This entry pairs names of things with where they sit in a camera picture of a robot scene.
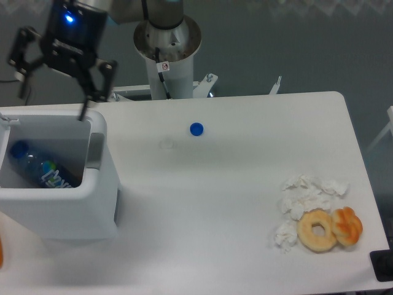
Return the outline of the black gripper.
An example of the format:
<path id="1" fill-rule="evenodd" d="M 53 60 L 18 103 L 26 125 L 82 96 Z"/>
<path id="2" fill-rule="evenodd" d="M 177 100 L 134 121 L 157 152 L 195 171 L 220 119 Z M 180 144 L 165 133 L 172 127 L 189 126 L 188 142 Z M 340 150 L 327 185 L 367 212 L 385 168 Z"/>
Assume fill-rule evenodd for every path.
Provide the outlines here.
<path id="1" fill-rule="evenodd" d="M 79 121 L 85 119 L 88 104 L 106 102 L 111 94 L 116 61 L 98 62 L 97 68 L 103 77 L 99 90 L 93 83 L 89 69 L 97 55 L 97 48 L 103 35 L 107 12 L 90 7 L 78 1 L 53 1 L 45 34 L 41 37 L 31 26 L 19 28 L 7 62 L 15 69 L 15 78 L 20 82 L 19 98 L 27 96 L 33 72 L 43 65 L 43 57 L 26 61 L 30 44 L 39 41 L 44 63 L 52 69 L 76 77 L 85 95 Z"/>

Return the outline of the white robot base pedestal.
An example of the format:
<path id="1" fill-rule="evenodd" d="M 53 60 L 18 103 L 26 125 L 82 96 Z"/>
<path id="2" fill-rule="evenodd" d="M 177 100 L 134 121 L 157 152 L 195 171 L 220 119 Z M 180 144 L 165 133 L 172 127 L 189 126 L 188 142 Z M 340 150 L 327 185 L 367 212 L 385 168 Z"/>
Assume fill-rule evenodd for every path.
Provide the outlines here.
<path id="1" fill-rule="evenodd" d="M 173 29 L 156 28 L 148 21 L 138 24 L 134 46 L 146 63 L 153 100 L 193 97 L 193 61 L 200 45 L 200 27 L 186 15 Z"/>

